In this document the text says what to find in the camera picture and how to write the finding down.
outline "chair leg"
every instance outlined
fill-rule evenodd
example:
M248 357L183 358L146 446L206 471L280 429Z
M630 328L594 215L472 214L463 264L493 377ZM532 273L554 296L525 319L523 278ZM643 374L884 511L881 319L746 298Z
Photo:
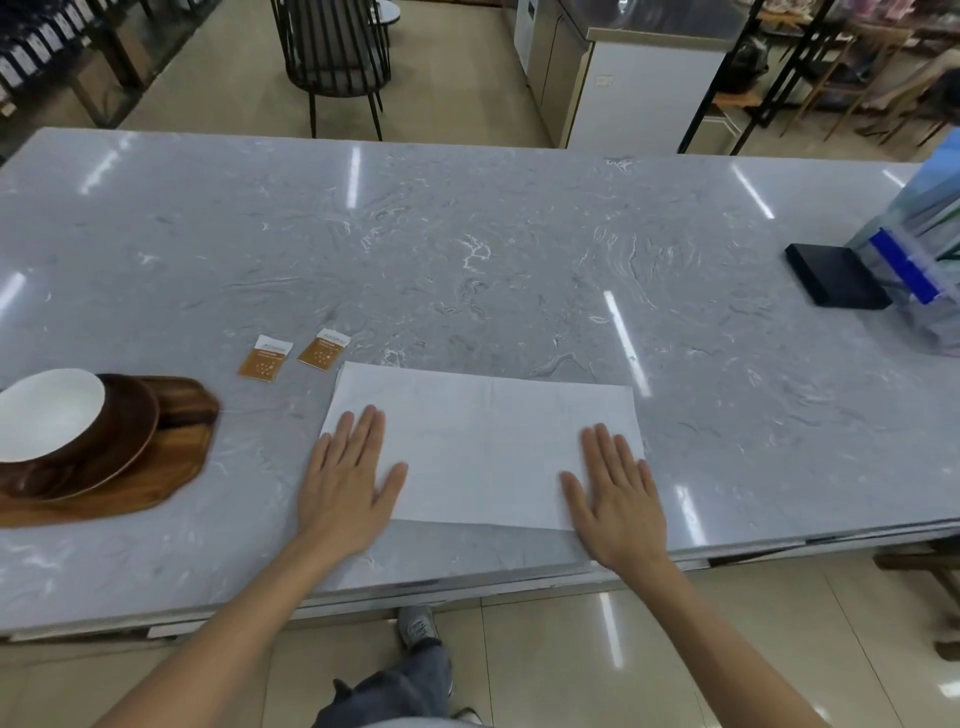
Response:
M840 125L843 124L845 121L847 121L848 117L849 117L854 111L856 111L856 108L857 108L858 106L860 106L860 102L863 101L863 97L864 97L865 95L866 95L866 93L861 93L859 96L857 96L855 99L853 99L853 102L847 107L847 110L844 111L842 114L840 114L840 118L837 119L836 124L834 124L832 127L830 127L830 131L827 132L827 136L824 137L824 141L827 141L829 138L831 138L831 137L833 136L833 133L836 132L836 131L840 128Z
M376 115L376 106L373 105L373 94L367 94L367 101L370 102L370 113L373 114L373 125L376 127L376 138L383 141L383 134L380 132L380 119Z
M924 140L923 140L922 142L920 142L920 144L918 144L917 147L919 148L919 147L924 146L924 145L926 144L926 142L928 142L930 139L932 139L934 136L936 136L936 135L937 135L937 132L939 132L941 129L943 129L946 125L947 125L947 122L946 122L946 121L942 121L942 122L940 122L939 124L937 124L937 126L935 126L935 127L933 128L933 131L930 132L927 136L925 136L925 137L924 137Z
M906 126L906 123L907 123L908 121L910 121L910 119L912 119L912 118L913 118L913 114L912 114L912 113L906 113L906 114L904 114L903 117L900 119L900 123L899 123L896 127L894 127L893 129L891 129L889 132L887 132L886 134L884 134L884 135L883 135L883 138L880 139L880 143L877 144L877 146L878 146L878 147L882 147L884 144L886 144L888 141L890 141L890 140L893 138L894 134L897 133L897 132L899 132L903 127L905 127L905 126Z
M813 105L813 102L816 100L817 96L819 95L820 95L819 88L814 88L808 94L806 94L806 98L804 99L804 102L800 104L800 108L797 109L797 112L790 117L790 121L788 121L786 123L786 126L783 127L783 131L780 132L780 136L783 136L784 134L790 131L790 127L793 126L793 122L801 118L806 113L806 110Z
M310 136L317 138L317 97L310 94Z

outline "chair seat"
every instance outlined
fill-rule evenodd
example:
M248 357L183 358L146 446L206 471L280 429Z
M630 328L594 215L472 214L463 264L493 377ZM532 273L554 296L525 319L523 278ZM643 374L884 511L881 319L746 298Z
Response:
M379 91L388 81L389 72L384 74L380 59L373 63L355 68L303 68L292 69L290 80L300 88L318 96L351 98L366 96Z
M808 84L818 84L830 72L832 61L802 61L798 67L801 78ZM862 91L870 82L845 63L840 63L827 79L826 90Z

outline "wooden tray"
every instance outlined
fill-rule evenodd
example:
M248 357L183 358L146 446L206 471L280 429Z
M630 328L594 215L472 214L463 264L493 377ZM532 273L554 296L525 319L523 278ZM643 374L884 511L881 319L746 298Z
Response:
M199 381L139 377L156 393L160 420L140 456L110 482L64 500L0 496L0 528L101 519L153 508L203 469L220 403Z

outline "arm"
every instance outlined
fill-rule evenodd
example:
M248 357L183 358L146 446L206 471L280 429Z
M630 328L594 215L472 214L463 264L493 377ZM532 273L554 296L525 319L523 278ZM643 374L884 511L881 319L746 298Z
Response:
M666 552L666 519L646 461L603 425L583 432L592 502L561 473L577 533L650 609L724 728L825 728L809 703L693 589Z
M297 536L233 601L130 691L96 728L207 728L241 689L276 633L337 564L365 551L386 527L407 469L373 486L384 415L346 413L320 438L297 503Z

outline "shoe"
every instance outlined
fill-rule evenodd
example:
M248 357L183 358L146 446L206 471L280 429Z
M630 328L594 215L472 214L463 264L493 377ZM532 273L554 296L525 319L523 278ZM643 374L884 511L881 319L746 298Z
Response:
M463 708L453 714L454 720L462 720L464 723L473 723L474 725L483 725L483 720L472 708Z
M413 649L420 640L440 638L430 607L400 607L396 615L396 629L408 650Z

